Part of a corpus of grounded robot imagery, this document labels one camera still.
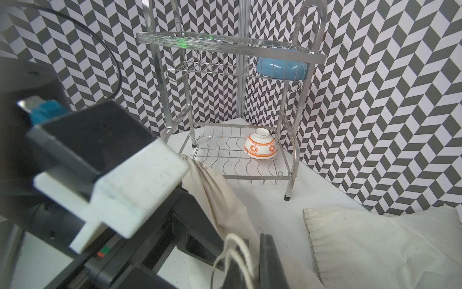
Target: lower shelf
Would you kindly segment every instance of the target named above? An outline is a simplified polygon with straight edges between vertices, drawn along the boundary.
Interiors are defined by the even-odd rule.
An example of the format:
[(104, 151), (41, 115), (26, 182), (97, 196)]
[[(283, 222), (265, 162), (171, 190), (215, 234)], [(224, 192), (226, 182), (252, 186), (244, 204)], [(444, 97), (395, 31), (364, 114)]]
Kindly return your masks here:
[(256, 160), (243, 150), (244, 141), (258, 126), (237, 124), (202, 124), (196, 129), (197, 145), (191, 158), (223, 174), (226, 179), (289, 180), (289, 164), (278, 144), (272, 159)]

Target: wire shelf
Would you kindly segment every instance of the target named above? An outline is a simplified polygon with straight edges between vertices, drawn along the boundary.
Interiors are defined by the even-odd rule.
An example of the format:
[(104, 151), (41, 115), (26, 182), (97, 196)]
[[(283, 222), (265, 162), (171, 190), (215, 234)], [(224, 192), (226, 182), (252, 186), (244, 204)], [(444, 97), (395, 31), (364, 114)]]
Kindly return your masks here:
[(278, 180), (290, 179), (290, 170), (283, 149), (268, 160), (256, 160), (243, 150), (245, 139), (255, 127), (205, 126), (197, 138), (198, 147), (191, 158), (203, 162), (223, 174), (226, 179)]
[[(167, 63), (165, 76), (171, 81), (179, 81), (190, 72), (273, 79), (258, 73), (257, 61), (261, 57), (273, 60), (273, 73), (271, 75), (274, 75), (274, 67), (281, 69), (279, 65), (284, 63), (277, 61), (277, 59), (286, 60), (286, 67), (284, 67), (281, 79), (293, 81), (296, 79), (294, 76), (301, 75), (302, 71), (298, 71), (300, 69), (300, 65), (298, 65), (294, 76), (289, 79), (291, 68), (288, 67), (290, 63), (288, 61), (324, 63), (326, 60), (326, 56), (323, 54), (281, 41), (193, 32), (143, 32), (138, 33), (137, 37), (139, 42), (163, 46), (165, 56), (170, 60)], [(173, 63), (177, 58), (175, 56), (178, 49), (185, 49), (186, 59), (181, 63)], [(247, 57), (239, 60), (240, 55)]]

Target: metal frame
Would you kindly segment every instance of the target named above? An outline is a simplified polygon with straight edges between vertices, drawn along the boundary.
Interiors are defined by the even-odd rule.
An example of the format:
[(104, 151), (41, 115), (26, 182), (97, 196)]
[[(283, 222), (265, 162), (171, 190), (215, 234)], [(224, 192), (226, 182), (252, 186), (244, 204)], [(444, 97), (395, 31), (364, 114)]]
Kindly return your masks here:
[[(265, 180), (273, 180), (277, 183), (278, 180), (291, 179), (291, 169), (288, 165), (285, 154), (281, 153), (281, 151), (279, 151), (279, 153), (271, 159), (255, 160), (245, 154), (241, 149), (243, 142), (251, 133), (251, 129), (261, 127), (274, 131), (276, 129), (275, 127), (222, 123), (201, 123), (201, 126), (204, 126), (204, 131), (203, 134), (199, 136), (198, 140), (203, 139), (202, 143), (205, 142), (207, 147), (199, 146), (194, 154), (190, 156), (193, 159), (200, 160), (202, 162), (206, 162), (207, 160), (210, 160), (210, 162), (213, 161), (213, 163), (210, 164), (210, 167), (212, 168), (215, 164), (221, 166), (221, 171), (224, 173), (223, 176), (225, 179), (245, 179), (250, 180), (250, 182), (252, 182), (252, 180), (262, 180), (263, 183), (265, 183)], [(205, 127), (211, 127), (212, 133), (207, 133), (206, 135)], [(285, 175), (283, 171), (278, 170), (275, 162), (275, 160), (281, 157), (281, 155), (287, 168)], [(249, 172), (248, 167), (252, 164), (252, 162), (255, 162), (257, 165), (256, 172), (258, 175), (252, 175)], [(237, 173), (238, 170), (236, 167), (238, 165), (240, 167), (245, 167), (247, 175)]]
[[(280, 152), (287, 168), (287, 174), (280, 175), (280, 172), (277, 170), (274, 160), (271, 162), (270, 165), (274, 165), (275, 175), (271, 173), (270, 165), (268, 165), (268, 172), (271, 175), (263, 175), (260, 173), (260, 164), (258, 165), (258, 173), (259, 175), (250, 175), (247, 171), (247, 175), (239, 174), (236, 172), (235, 174), (228, 175), (224, 173), (224, 177), (226, 179), (245, 179), (245, 180), (273, 180), (277, 182), (277, 180), (288, 180), (288, 185), (286, 189), (285, 200), (289, 200), (293, 185), (295, 182), (295, 178), (297, 176), (298, 166), (300, 163), (300, 148), (297, 139), (298, 129), (300, 127), (300, 122), (302, 120), (303, 111), (306, 106), (306, 100), (310, 91), (311, 79), (314, 72), (315, 64), (324, 64), (327, 60), (327, 57), (321, 53), (319, 53), (319, 49), (321, 46), (322, 38), (324, 35), (324, 30), (326, 26), (327, 20), (327, 2), (326, 0), (305, 0), (300, 8), (300, 11), (296, 17), (295, 23), (295, 30), (292, 34), (292, 41), (288, 42), (281, 42), (281, 41), (270, 41), (270, 40), (260, 40), (260, 39), (252, 39), (247, 38), (248, 35), (248, 18), (249, 18), (249, 7), (250, 2), (249, 0), (240, 0), (240, 10), (239, 10), (239, 25), (245, 25), (245, 27), (239, 27), (239, 37), (232, 37), (232, 36), (222, 36), (222, 35), (212, 35), (212, 34), (205, 34), (205, 33), (194, 33), (194, 32), (183, 32), (182, 31), (182, 23), (181, 17), (179, 15), (178, 3), (176, 0), (170, 0), (172, 4), (172, 10), (175, 18), (175, 32), (156, 32), (155, 29), (152, 27), (153, 25), (153, 13), (152, 13), (152, 0), (143, 0), (143, 11), (145, 13), (146, 19), (146, 26), (148, 32), (140, 32), (137, 33), (137, 39), (139, 43), (146, 43), (151, 46), (151, 50), (153, 51), (153, 58), (154, 58), (154, 67), (156, 70), (156, 75), (159, 84), (165, 84), (165, 72), (173, 72), (176, 78), (170, 77), (167, 75), (170, 81), (182, 81), (185, 89), (185, 97), (186, 97), (186, 105), (182, 108), (180, 114), (174, 119), (170, 120), (171, 125), (167, 125), (167, 129), (163, 134), (163, 138), (167, 142), (173, 132), (177, 129), (179, 123), (184, 120), (186, 115), (188, 115), (188, 121), (191, 128), (190, 133), (188, 134), (185, 142), (182, 145), (180, 153), (182, 153), (183, 149), (186, 146), (189, 138), (191, 137), (193, 147), (196, 148), (195, 153), (192, 155), (193, 159), (197, 157), (205, 157), (207, 158), (216, 158), (217, 160), (220, 158), (227, 158), (228, 161), (233, 158), (238, 158), (239, 161), (241, 159), (247, 159), (246, 155), (241, 157), (242, 150), (235, 150), (231, 149), (228, 145), (229, 139), (226, 141), (227, 148), (223, 148), (218, 145), (218, 148), (211, 148), (209, 145), (209, 140), (211, 138), (230, 138), (230, 139), (237, 139), (236, 144), (239, 139), (245, 138), (243, 135), (239, 134), (239, 136), (232, 136), (232, 128), (239, 128), (240, 131), (242, 129), (255, 129), (262, 126), (254, 126), (254, 125), (234, 125), (234, 124), (222, 124), (222, 123), (195, 123), (194, 122), (194, 114), (193, 114), (193, 107), (191, 103), (191, 96), (189, 91), (189, 74), (191, 73), (206, 73), (206, 74), (222, 74), (222, 75), (232, 75), (238, 77), (238, 92), (237, 92), (237, 116), (238, 117), (245, 117), (245, 81), (249, 77), (256, 77), (256, 78), (269, 78), (259, 75), (256, 69), (256, 61), (259, 57), (265, 57), (270, 59), (279, 59), (279, 60), (286, 60), (286, 61), (298, 61), (298, 62), (306, 62), (309, 65), (308, 72), (306, 77), (303, 81), (300, 81), (297, 90), (301, 90), (300, 98), (297, 104), (295, 119), (292, 124), (289, 123), (289, 120), (286, 116), (286, 102), (287, 102), (287, 95), (290, 92), (294, 92), (292, 90), (292, 82), (294, 80), (285, 80), (286, 74), (284, 73), (283, 76), (283, 93), (282, 93), (282, 100), (281, 100), (281, 107), (279, 110), (278, 121), (275, 128), (267, 128), (275, 132), (275, 140), (276, 143), (280, 147)], [(312, 47), (304, 48), (301, 47), (298, 43), (298, 36), (300, 34), (300, 30), (302, 27), (302, 19), (303, 16), (307, 14), (307, 11), (310, 7), (316, 6), (316, 11), (318, 14), (318, 21), (317, 21), (317, 28), (315, 32), (315, 39), (313, 42)], [(172, 55), (172, 48), (179, 49), (180, 54), (180, 65), (177, 67), (167, 68), (166, 71), (163, 70), (163, 67), (160, 65), (158, 55), (159, 55), (159, 45), (163, 47), (163, 49), (167, 52), (170, 52)], [(281, 48), (285, 50), (275, 50), (273, 48)], [(192, 58), (187, 59), (187, 51), (191, 51)], [(164, 101), (166, 99), (165, 93), (162, 91), (163, 87), (161, 87), (161, 100), (163, 104), (163, 112), (165, 115), (165, 123), (169, 123), (168, 117), (171, 117), (170, 107), (167, 106), (168, 109), (165, 109)], [(198, 126), (208, 127), (221, 127), (222, 135), (205, 135), (202, 134), (198, 138), (195, 137), (195, 128)], [(225, 128), (231, 128), (231, 136), (223, 136), (223, 132)], [(289, 166), (289, 162), (286, 159), (285, 153), (283, 152), (284, 149), (280, 142), (281, 132), (283, 129), (286, 129), (287, 136), (289, 137), (290, 142), (293, 146), (293, 162), (292, 166)], [(207, 139), (206, 144), (207, 148), (198, 146), (198, 140)], [(206, 150), (206, 155), (199, 154), (199, 151)], [(209, 155), (211, 151), (218, 151), (217, 155)], [(235, 151), (239, 151), (238, 157), (231, 156), (232, 153)]]

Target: metal bar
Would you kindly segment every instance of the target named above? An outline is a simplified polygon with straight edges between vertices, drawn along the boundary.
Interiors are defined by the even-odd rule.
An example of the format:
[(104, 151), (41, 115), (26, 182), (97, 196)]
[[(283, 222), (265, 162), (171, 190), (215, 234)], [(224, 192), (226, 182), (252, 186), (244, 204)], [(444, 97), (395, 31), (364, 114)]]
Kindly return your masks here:
[[(327, 21), (327, 1), (326, 0), (306, 0), (302, 4), (302, 8), (298, 12), (295, 30), (292, 37), (292, 44), (297, 45), (298, 35), (300, 33), (301, 23), (303, 16), (307, 13), (308, 8), (316, 5), (316, 11), (318, 13), (318, 25), (315, 33), (315, 40), (311, 49), (315, 52), (319, 52), (321, 47), (322, 38), (324, 36), (324, 30), (326, 28)], [(300, 93), (300, 99), (298, 100), (297, 110), (295, 113), (295, 119), (292, 126), (292, 132), (297, 135), (300, 122), (302, 120), (303, 111), (306, 106), (306, 99), (309, 94), (311, 79), (313, 77), (314, 64), (311, 63), (306, 75), (306, 79), (303, 83), (302, 91)]]
[(283, 42), (283, 41), (274, 41), (274, 40), (264, 40), (264, 39), (255, 39), (255, 38), (245, 38), (237, 36), (226, 36), (226, 35), (217, 35), (217, 34), (207, 34), (207, 33), (197, 33), (197, 32), (156, 32), (156, 35), (161, 36), (170, 36), (170, 37), (191, 37), (198, 38), (207, 41), (227, 41), (234, 43), (244, 43), (249, 45), (262, 45), (262, 46), (271, 46), (271, 47), (285, 47), (290, 49), (299, 50), (301, 52), (309, 52), (307, 48), (301, 46), (294, 46), (292, 43)]
[(232, 152), (241, 152), (241, 151), (242, 151), (241, 149), (231, 149), (231, 148), (230, 148), (230, 149), (222, 149), (222, 148), (221, 148), (221, 149), (220, 149), (220, 148), (198, 148), (198, 149), (210, 149), (210, 150), (212, 150), (212, 151), (222, 150), (222, 151), (232, 151)]
[(287, 131), (292, 131), (292, 126), (289, 123), (289, 120), (287, 119), (286, 115), (282, 115), (282, 123), (285, 126)]
[[(172, 47), (167, 47), (165, 48), (165, 50), (169, 51), (170, 52), (170, 59), (173, 61), (174, 57), (173, 57), (173, 53), (172, 53)], [(179, 82), (180, 80), (182, 80), (183, 77), (186, 77), (188, 75), (187, 71), (188, 71), (188, 67), (186, 66), (188, 62), (185, 61), (185, 62), (180, 62), (180, 65), (177, 66), (177, 67), (174, 67), (174, 68), (167, 68), (166, 69), (166, 73), (165, 75), (167, 76), (167, 78), (170, 80), (170, 81), (173, 81), (173, 82)], [(169, 71), (173, 71), (174, 75), (175, 75), (175, 78), (172, 78), (169, 76)], [(183, 73), (180, 77), (177, 77), (176, 76), (176, 72), (185, 72)]]
[(327, 56), (318, 52), (313, 52), (311, 50), (309, 50), (309, 52), (300, 52), (290, 49), (280, 50), (272, 48), (263, 48), (258, 46), (247, 46), (234, 43), (201, 40), (197, 38), (161, 36), (149, 32), (137, 33), (137, 39), (139, 43), (157, 44), (163, 46), (205, 50), (212, 52), (243, 54), (255, 57), (309, 62), (316, 64), (324, 64), (327, 60)]
[(300, 98), (298, 99), (297, 109), (295, 111), (295, 119), (293, 120), (292, 125), (292, 132), (295, 133), (295, 135), (297, 135), (300, 122), (302, 121), (303, 112), (306, 107), (306, 99), (308, 98), (308, 93), (310, 93), (311, 78), (313, 76), (314, 69), (314, 65), (310, 65), (308, 74), (306, 75), (306, 80), (303, 81), (302, 91), (300, 92)]
[(266, 181), (280, 181), (290, 180), (291, 176), (238, 176), (238, 175), (223, 175), (225, 179), (246, 179), (246, 180), (266, 180)]
[[(215, 133), (215, 127), (212, 126), (212, 135), (213, 135), (214, 133)], [(210, 145), (208, 144), (209, 140), (211, 140), (211, 138), (209, 138), (209, 139), (206, 141), (206, 143), (205, 143), (205, 144), (207, 145), (208, 149), (207, 149), (207, 156), (205, 156), (205, 160), (204, 160), (204, 161), (207, 160), (207, 158), (208, 158), (208, 153), (210, 152)]]
[[(274, 166), (274, 173), (275, 173), (276, 176), (277, 176), (277, 175), (278, 175), (278, 170), (276, 169), (276, 163), (274, 162), (274, 159), (272, 160), (271, 163), (272, 163), (273, 166)], [(269, 173), (270, 173), (271, 175), (273, 175), (273, 174), (271, 173), (271, 170), (269, 169), (270, 167), (271, 167), (271, 164), (270, 164), (269, 167), (268, 167), (268, 171), (269, 171)]]
[[(242, 135), (242, 128), (239, 128), (239, 135)], [(238, 144), (237, 144), (238, 141), (239, 141), (239, 139), (236, 139), (236, 147), (239, 147)], [(237, 161), (236, 164), (234, 164), (234, 173), (236, 173), (236, 175), (237, 175), (236, 166), (237, 166), (238, 163), (241, 162), (241, 153), (242, 152), (239, 151), (239, 160)]]
[[(239, 27), (238, 35), (242, 38), (247, 38), (249, 35), (249, 19), (250, 19), (250, 0), (239, 0)], [(244, 64), (247, 62), (245, 55), (238, 57), (238, 76), (237, 79), (237, 117), (245, 118), (245, 86), (246, 78), (244, 75)]]
[(251, 125), (251, 124), (232, 124), (232, 123), (202, 123), (202, 122), (197, 122), (196, 125), (202, 125), (202, 126), (222, 126), (222, 127), (228, 127), (228, 128), (243, 128), (243, 129), (258, 129), (258, 128), (263, 128), (263, 129), (268, 129), (268, 130), (275, 130), (276, 128), (274, 126), (263, 126), (263, 125)]
[[(229, 66), (231, 68), (240, 68), (240, 67), (237, 67), (237, 66)], [(167, 71), (182, 71), (182, 72), (186, 72), (187, 70), (185, 69), (181, 69), (181, 68), (175, 68), (175, 69), (167, 69)], [(244, 78), (246, 77), (252, 77), (252, 78), (261, 78), (261, 79), (274, 79), (274, 78), (271, 78), (271, 77), (268, 77), (268, 76), (262, 76), (262, 75), (256, 75), (256, 74), (234, 74), (234, 73), (226, 73), (226, 72), (216, 72), (216, 71), (200, 71), (200, 70), (189, 70), (188, 72), (193, 72), (193, 73), (205, 73), (205, 74), (216, 74), (216, 75), (229, 75), (229, 76), (243, 76)], [(172, 77), (168, 77), (171, 81), (180, 81), (183, 77), (185, 76), (185, 74), (182, 74), (180, 77), (178, 77), (177, 79), (174, 79)]]
[[(152, 0), (142, 0), (143, 5), (143, 14), (146, 22), (147, 33), (155, 33), (156, 25), (154, 22), (154, 6)], [(164, 113), (164, 122), (166, 128), (171, 128), (172, 125), (172, 113), (170, 110), (169, 98), (167, 96), (167, 86), (165, 84), (164, 78), (164, 67), (162, 66), (160, 60), (160, 50), (159, 45), (151, 44), (149, 49), (152, 54), (152, 65), (154, 66), (154, 71), (156, 73), (158, 93), (160, 97), (160, 102), (162, 103), (162, 112)]]
[(186, 105), (180, 114), (175, 118), (171, 128), (168, 128), (162, 134), (162, 138), (164, 139), (165, 143), (169, 141), (170, 136), (175, 132), (176, 128), (180, 124), (180, 122), (184, 119), (184, 116), (191, 110), (190, 105)]
[[(285, 123), (285, 125), (289, 124), (289, 121), (287, 118), (283, 118), (282, 122)], [(292, 195), (292, 189), (293, 189), (293, 184), (295, 183), (295, 178), (297, 177), (297, 172), (298, 172), (298, 166), (300, 164), (300, 146), (298, 145), (298, 140), (296, 138), (296, 134), (293, 131), (287, 131), (287, 135), (289, 136), (289, 139), (292, 142), (293, 146), (293, 162), (292, 162), (292, 170), (291, 170), (291, 178), (289, 183), (287, 184), (287, 189), (286, 189), (286, 194), (284, 196), (284, 199), (288, 201)]]
[(231, 157), (231, 147), (228, 145), (228, 142), (232, 138), (232, 128), (230, 128), (230, 133), (231, 133), (231, 137), (226, 140), (226, 146), (228, 147), (228, 160), (223, 164), (223, 168), (222, 168), (224, 175), (226, 175), (225, 166), (228, 163), (228, 161), (230, 161), (230, 157)]
[[(201, 138), (204, 136), (204, 134), (205, 134), (205, 127), (202, 128), (202, 135), (199, 136), (197, 139), (198, 139), (198, 140), (201, 139)], [(199, 152), (199, 149), (200, 149), (200, 147), (197, 146), (196, 151), (194, 152), (194, 155), (192, 155), (192, 159), (193, 159), (193, 160), (196, 159), (197, 152)]]
[[(223, 127), (221, 128), (221, 137), (220, 137), (220, 138), (222, 138), (222, 137), (223, 137)], [(220, 139), (217, 139), (217, 146), (218, 146), (217, 159), (213, 162), (213, 164), (212, 164), (210, 167), (213, 167), (213, 165), (218, 161), (218, 159), (219, 159), (219, 157), (220, 157), (220, 150), (221, 150), (221, 147), (220, 147), (220, 145), (218, 144), (218, 141), (219, 141), (219, 140), (220, 140)]]
[(180, 151), (178, 152), (178, 154), (183, 153), (183, 150), (184, 150), (184, 148), (185, 148), (185, 146), (186, 146), (186, 143), (188, 142), (190, 136), (191, 136), (191, 130), (189, 131), (188, 136), (187, 136), (186, 139), (184, 140), (184, 143), (183, 143), (183, 145), (181, 146), (181, 149), (180, 149)]
[(218, 138), (246, 138), (246, 137), (237, 137), (237, 136), (218, 136), (218, 135), (201, 135), (201, 137), (218, 137)]
[(255, 159), (253, 159), (253, 158), (251, 158), (251, 157), (230, 157), (230, 156), (226, 156), (226, 155), (225, 155), (225, 156), (207, 156), (207, 155), (196, 155), (196, 157), (204, 157), (204, 158), (205, 158), (205, 157), (211, 157), (211, 158), (229, 158), (229, 159), (245, 159), (245, 160), (255, 160)]
[(276, 141), (280, 141), (281, 139), (282, 116), (284, 117), (286, 116), (286, 101), (287, 101), (288, 90), (289, 90), (289, 81), (285, 80), (284, 89), (282, 91), (281, 106), (279, 108), (279, 117), (278, 117), (278, 122), (276, 125)]
[[(181, 17), (180, 17), (180, 12), (178, 9), (178, 3), (176, 0), (170, 0), (172, 4), (172, 11), (173, 11), (173, 16), (175, 18), (175, 28), (177, 32), (182, 32), (181, 29)], [(185, 56), (186, 56), (186, 50), (183, 48), (179, 49), (179, 54), (180, 54), (180, 62), (185, 63)], [(191, 141), (193, 143), (193, 147), (197, 146), (197, 140), (196, 140), (196, 135), (194, 132), (194, 115), (193, 115), (193, 105), (191, 103), (191, 95), (189, 94), (189, 79), (188, 79), (188, 71), (186, 71), (185, 77), (183, 77), (183, 86), (184, 86), (184, 96), (186, 99), (186, 105), (190, 107), (190, 110), (188, 112), (188, 122), (189, 122), (189, 130), (191, 131)]]
[(284, 159), (284, 162), (286, 163), (287, 171), (290, 173), (289, 162), (287, 161), (286, 154), (284, 153), (284, 148), (282, 147), (282, 144), (280, 142), (279, 142), (279, 147), (281, 148), (282, 157)]

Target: cable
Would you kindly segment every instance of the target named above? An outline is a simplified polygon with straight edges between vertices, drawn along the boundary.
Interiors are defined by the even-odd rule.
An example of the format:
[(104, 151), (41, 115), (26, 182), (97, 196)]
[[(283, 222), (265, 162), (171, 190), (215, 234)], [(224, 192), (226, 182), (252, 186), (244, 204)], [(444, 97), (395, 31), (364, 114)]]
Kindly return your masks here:
[(112, 51), (109, 49), (109, 47), (104, 43), (104, 41), (98, 36), (96, 35), (96, 33), (94, 33), (93, 31), (91, 31), (90, 28), (88, 28), (85, 24), (75, 20), (74, 18), (70, 17), (69, 15), (66, 15), (66, 14), (63, 14), (59, 11), (56, 11), (56, 10), (53, 10), (53, 9), (50, 9), (50, 8), (46, 8), (46, 7), (43, 7), (43, 6), (39, 6), (39, 5), (36, 5), (36, 4), (31, 4), (31, 3), (24, 3), (24, 2), (19, 2), (19, 1), (15, 1), (15, 2), (9, 2), (8, 3), (8, 6), (12, 6), (12, 7), (17, 7), (17, 8), (33, 8), (33, 9), (37, 9), (37, 10), (42, 10), (42, 11), (45, 11), (45, 12), (48, 12), (48, 13), (51, 13), (51, 14), (54, 14), (56, 16), (59, 16), (59, 17), (62, 17), (66, 20), (69, 20), (71, 21), (72, 23), (74, 23), (76, 26), (82, 28), (83, 30), (85, 30), (86, 32), (88, 32), (90, 34), (90, 36), (93, 36), (96, 38), (96, 40), (98, 40), (99, 43), (101, 43), (104, 47), (104, 49), (106, 49), (108, 52), (109, 52), (109, 56), (112, 60), (112, 63), (115, 65), (116, 67), (116, 75), (117, 75), (117, 88), (115, 89), (115, 91), (108, 97), (108, 98), (116, 98), (116, 95), (120, 92), (120, 89), (122, 87), (122, 73), (121, 73), (121, 70), (120, 70), (120, 66), (119, 66), (119, 63), (117, 62), (114, 54), (112, 53)]

